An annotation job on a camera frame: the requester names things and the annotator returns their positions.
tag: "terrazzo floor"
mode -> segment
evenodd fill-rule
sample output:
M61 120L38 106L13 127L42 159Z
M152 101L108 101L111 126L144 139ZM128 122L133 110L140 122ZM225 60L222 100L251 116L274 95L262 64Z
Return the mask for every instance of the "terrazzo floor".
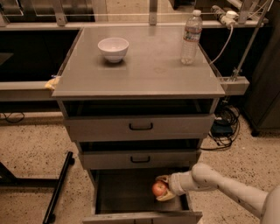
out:
M280 134L250 135L246 120L240 117L241 130L233 146L226 151L203 151L199 159L221 174L264 191L280 184ZM206 139L204 147L214 147ZM29 113L19 123L0 120L0 161L19 178L56 179L68 151L75 164L70 166L55 209L57 224L79 224L91 215L94 188L81 167L77 149L56 113ZM51 189L0 189L0 223L42 223ZM204 224L258 223L252 214L219 191L190 192L194 211L202 211Z

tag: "black handle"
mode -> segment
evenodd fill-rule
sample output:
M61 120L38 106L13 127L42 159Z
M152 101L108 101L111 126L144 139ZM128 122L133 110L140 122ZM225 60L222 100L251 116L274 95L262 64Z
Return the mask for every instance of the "black handle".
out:
M146 160L135 160L133 157L130 157L130 161L133 164L144 164L144 163L149 163L151 161L151 157L148 156Z
M129 129L130 130L152 130L154 127L153 123L150 123L149 127L137 127L137 126L133 126L132 123L129 124Z

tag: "white bowl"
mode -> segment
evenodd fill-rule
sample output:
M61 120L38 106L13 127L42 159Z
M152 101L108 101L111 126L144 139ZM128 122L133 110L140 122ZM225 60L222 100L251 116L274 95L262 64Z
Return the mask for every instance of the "white bowl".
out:
M124 38L105 38L98 43L98 48L106 60L117 63L126 55L129 45Z

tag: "red apple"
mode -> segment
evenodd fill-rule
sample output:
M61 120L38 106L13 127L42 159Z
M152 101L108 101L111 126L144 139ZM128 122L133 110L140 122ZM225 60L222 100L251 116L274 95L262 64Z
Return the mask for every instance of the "red apple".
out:
M157 180L157 181L153 184L151 190L152 190L153 194L154 194L156 197L158 197L158 196L163 196L163 195L165 195L166 192L167 192L167 188L168 188L168 185L167 185L164 181L162 181L162 180Z

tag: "clear bottle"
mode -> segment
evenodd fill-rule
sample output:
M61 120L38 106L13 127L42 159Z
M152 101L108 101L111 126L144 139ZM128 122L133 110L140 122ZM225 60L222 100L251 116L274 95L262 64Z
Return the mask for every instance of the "clear bottle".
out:
M200 15L200 10L194 10L192 12L192 17L190 17L185 23L181 52L181 61L184 65L191 65L197 52L198 43L200 42L200 34L202 31L202 19Z

